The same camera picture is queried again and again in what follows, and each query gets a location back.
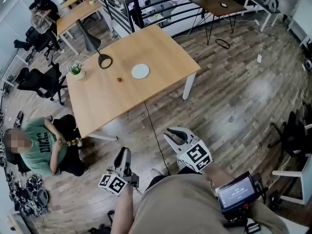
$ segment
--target white plate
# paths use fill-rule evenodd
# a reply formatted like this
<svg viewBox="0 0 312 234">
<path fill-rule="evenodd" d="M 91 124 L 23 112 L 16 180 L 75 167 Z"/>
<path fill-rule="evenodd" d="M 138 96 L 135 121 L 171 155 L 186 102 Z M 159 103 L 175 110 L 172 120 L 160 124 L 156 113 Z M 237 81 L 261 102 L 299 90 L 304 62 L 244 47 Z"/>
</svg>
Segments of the white plate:
<svg viewBox="0 0 312 234">
<path fill-rule="evenodd" d="M 143 79 L 147 77 L 150 72 L 149 67 L 146 64 L 138 64 L 132 69 L 132 76 L 136 79 Z"/>
</svg>

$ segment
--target beige shirt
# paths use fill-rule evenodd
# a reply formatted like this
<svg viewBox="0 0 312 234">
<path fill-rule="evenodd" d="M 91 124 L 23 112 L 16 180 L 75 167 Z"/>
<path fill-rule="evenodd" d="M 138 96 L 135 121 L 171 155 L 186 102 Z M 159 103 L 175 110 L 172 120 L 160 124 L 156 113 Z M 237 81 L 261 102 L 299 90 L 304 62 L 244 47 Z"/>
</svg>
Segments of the beige shirt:
<svg viewBox="0 0 312 234">
<path fill-rule="evenodd" d="M 44 34 L 54 21 L 48 16 L 45 16 L 44 11 L 38 10 L 36 14 L 31 14 L 30 22 L 40 34 Z"/>
<path fill-rule="evenodd" d="M 255 202 L 251 211 L 253 220 L 261 225 L 260 233 L 289 233 L 282 220 L 261 202 Z M 204 176 L 173 175 L 144 193 L 129 234 L 244 233 L 244 227 L 225 229 L 226 222 Z"/>
</svg>

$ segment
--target black desk lamp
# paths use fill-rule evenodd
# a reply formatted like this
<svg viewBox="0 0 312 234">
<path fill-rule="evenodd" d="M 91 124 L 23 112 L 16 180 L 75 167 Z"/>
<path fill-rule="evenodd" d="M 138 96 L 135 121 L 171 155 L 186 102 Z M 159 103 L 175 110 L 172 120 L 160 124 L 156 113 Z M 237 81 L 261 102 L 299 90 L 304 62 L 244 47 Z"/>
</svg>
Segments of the black desk lamp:
<svg viewBox="0 0 312 234">
<path fill-rule="evenodd" d="M 99 56 L 98 56 L 98 65 L 100 66 L 101 69 L 106 69 L 108 67 L 110 67 L 113 63 L 113 59 L 106 55 L 106 54 L 101 54 L 98 50 L 98 48 L 100 47 L 101 45 L 101 40 L 92 36 L 86 29 L 85 27 L 83 26 L 82 22 L 80 20 L 77 21 L 77 26 L 80 28 L 80 30 L 82 31 L 83 33 L 83 36 L 84 36 L 84 41 L 86 43 L 86 49 L 89 51 L 89 52 L 93 52 L 93 51 L 97 51 Z M 105 60 L 110 60 L 110 63 L 106 66 L 102 66 L 102 63 L 105 61 Z"/>
</svg>

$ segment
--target person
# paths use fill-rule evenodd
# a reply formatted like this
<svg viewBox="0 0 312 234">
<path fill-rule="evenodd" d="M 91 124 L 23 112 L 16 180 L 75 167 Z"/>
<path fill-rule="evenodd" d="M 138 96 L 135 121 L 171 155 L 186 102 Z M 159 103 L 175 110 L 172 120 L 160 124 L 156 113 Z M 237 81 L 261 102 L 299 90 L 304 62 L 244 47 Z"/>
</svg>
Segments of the person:
<svg viewBox="0 0 312 234">
<path fill-rule="evenodd" d="M 206 177 L 178 163 L 177 175 L 164 176 L 152 169 L 153 180 L 142 196 L 133 218 L 133 188 L 130 184 L 119 196 L 111 234 L 243 234 L 244 227 L 225 228 L 222 214 L 210 186 L 216 187 L 233 177 L 215 163 L 206 166 Z M 286 225 L 260 201 L 250 207 L 252 219 L 261 226 L 261 234 L 288 234 Z"/>
<path fill-rule="evenodd" d="M 31 19 L 30 22 L 32 26 L 40 33 L 40 34 L 46 34 L 55 49 L 59 53 L 64 53 L 64 50 L 60 48 L 58 44 L 58 40 L 56 39 L 55 35 L 57 35 L 57 25 L 55 22 L 48 17 L 49 11 L 46 11 L 45 13 L 41 10 L 38 10 L 37 5 L 35 3 L 32 3 L 29 6 L 29 10 L 31 11 Z"/>
<path fill-rule="evenodd" d="M 3 142 L 6 151 L 18 153 L 26 166 L 42 176 L 68 172 L 82 176 L 86 165 L 79 159 L 78 147 L 65 142 L 80 136 L 74 116 L 30 119 L 22 128 L 8 129 Z"/>
<path fill-rule="evenodd" d="M 51 0 L 35 0 L 35 4 L 39 10 L 50 11 L 49 18 L 53 21 L 57 21 L 60 18 L 58 6 Z"/>
</svg>

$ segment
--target handheld device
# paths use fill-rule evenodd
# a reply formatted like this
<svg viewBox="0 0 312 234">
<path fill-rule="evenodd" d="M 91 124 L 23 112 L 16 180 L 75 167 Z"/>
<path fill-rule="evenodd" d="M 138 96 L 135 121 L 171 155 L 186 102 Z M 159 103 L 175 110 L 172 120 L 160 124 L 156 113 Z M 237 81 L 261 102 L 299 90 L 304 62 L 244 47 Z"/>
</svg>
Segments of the handheld device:
<svg viewBox="0 0 312 234">
<path fill-rule="evenodd" d="M 249 224 L 246 217 L 249 206 L 260 196 L 265 202 L 265 192 L 260 174 L 253 177 L 249 172 L 235 178 L 231 182 L 217 188 L 215 191 L 221 206 L 222 213 L 228 220 L 224 227 L 244 226 L 247 233 L 258 232 L 261 228 L 258 224 Z"/>
<path fill-rule="evenodd" d="M 225 4 L 225 3 L 220 3 L 220 5 L 223 7 L 223 8 L 227 8 L 228 6 L 227 6 L 227 4 Z"/>
</svg>

